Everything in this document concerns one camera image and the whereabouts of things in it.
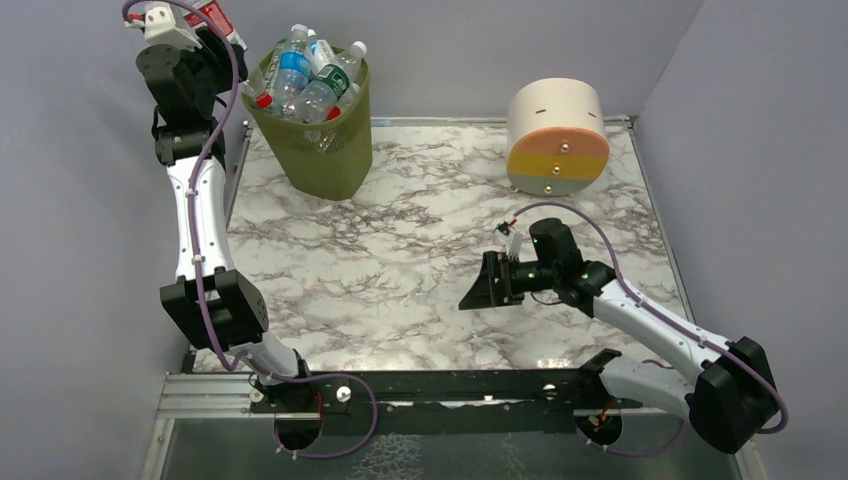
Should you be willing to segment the green tea bottle white cap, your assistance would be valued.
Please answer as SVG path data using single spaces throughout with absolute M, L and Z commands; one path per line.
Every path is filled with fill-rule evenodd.
M 276 83 L 276 78 L 278 75 L 279 62 L 282 50 L 282 44 L 277 43 L 272 52 L 270 53 L 268 63 L 263 73 L 263 94 L 267 94 L 269 96 L 272 95 L 274 84 Z

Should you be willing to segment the clear bottle blue band label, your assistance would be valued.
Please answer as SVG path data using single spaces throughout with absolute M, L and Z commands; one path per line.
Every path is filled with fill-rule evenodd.
M 308 37 L 308 28 L 295 24 L 278 49 L 277 70 L 272 86 L 271 110 L 274 114 L 280 114 L 284 105 L 296 97 L 310 81 L 312 61 L 308 52 Z

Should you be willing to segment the clear bottle dark green label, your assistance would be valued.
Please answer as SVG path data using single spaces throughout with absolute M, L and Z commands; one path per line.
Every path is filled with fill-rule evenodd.
M 293 100 L 292 119 L 305 124 L 324 122 L 357 79 L 367 52 L 364 42 L 354 41 L 347 50 L 332 58 Z

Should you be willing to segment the clear bottle light blue label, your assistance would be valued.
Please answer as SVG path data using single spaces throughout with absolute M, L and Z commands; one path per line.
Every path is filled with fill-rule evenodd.
M 307 32 L 307 53 L 311 62 L 311 76 L 318 73 L 336 56 L 327 40 L 321 39 L 314 29 Z

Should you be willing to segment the clear bottle red blue label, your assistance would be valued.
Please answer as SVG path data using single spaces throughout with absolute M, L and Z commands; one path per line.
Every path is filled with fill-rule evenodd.
M 251 99 L 251 103 L 259 109 L 267 109 L 273 103 L 271 94 L 268 92 L 264 80 L 264 74 L 260 68 L 259 60 L 255 52 L 250 49 L 240 34 L 237 32 L 229 16 L 218 1 L 188 1 L 188 4 L 207 16 L 218 29 L 227 37 L 227 41 L 233 45 L 236 53 L 241 54 L 240 64 L 240 90 Z

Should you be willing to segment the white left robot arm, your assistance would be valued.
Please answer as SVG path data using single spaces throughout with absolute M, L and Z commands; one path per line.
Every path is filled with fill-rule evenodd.
M 160 302 L 190 345 L 215 353 L 227 370 L 247 365 L 264 390 L 305 385 L 305 360 L 270 332 L 264 298 L 235 268 L 226 239 L 226 147 L 214 109 L 245 77 L 243 50 L 210 27 L 197 35 L 195 46 L 153 45 L 136 58 L 156 102 L 155 155 L 176 202 L 177 267 Z

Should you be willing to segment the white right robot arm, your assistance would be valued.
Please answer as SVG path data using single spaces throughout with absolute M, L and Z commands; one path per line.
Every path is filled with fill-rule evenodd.
M 652 305 L 611 266 L 584 259 L 571 229 L 556 218 L 530 226 L 536 258 L 522 261 L 520 236 L 511 226 L 498 227 L 507 246 L 484 253 L 459 309 L 520 305 L 528 294 L 553 292 L 560 303 L 627 333 L 667 364 L 602 351 L 579 369 L 592 403 L 633 400 L 663 410 L 722 453 L 737 453 L 777 415 L 774 378 L 757 342 L 729 341 Z

